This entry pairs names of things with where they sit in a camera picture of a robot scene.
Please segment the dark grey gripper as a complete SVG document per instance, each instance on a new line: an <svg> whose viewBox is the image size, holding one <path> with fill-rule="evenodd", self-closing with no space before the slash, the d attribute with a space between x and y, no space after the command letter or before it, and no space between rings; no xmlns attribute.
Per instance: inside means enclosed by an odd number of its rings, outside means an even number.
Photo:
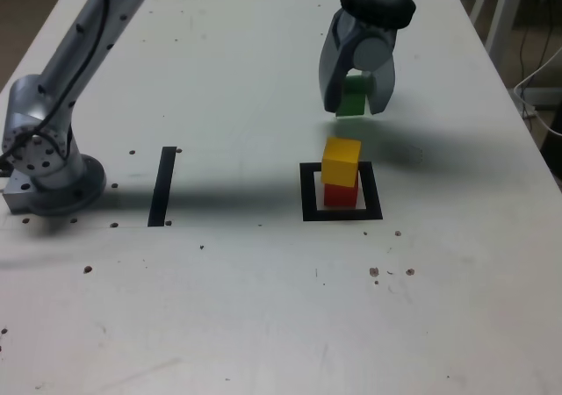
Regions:
<svg viewBox="0 0 562 395"><path fill-rule="evenodd" d="M355 50L359 33L371 38L362 40ZM365 95L372 115L385 110L395 85L393 49L396 36L396 30L360 21L344 9L336 12L326 34L319 64L321 101L325 111L362 113L364 108L358 106L359 102L364 104ZM348 76L354 67L362 75Z"/></svg>

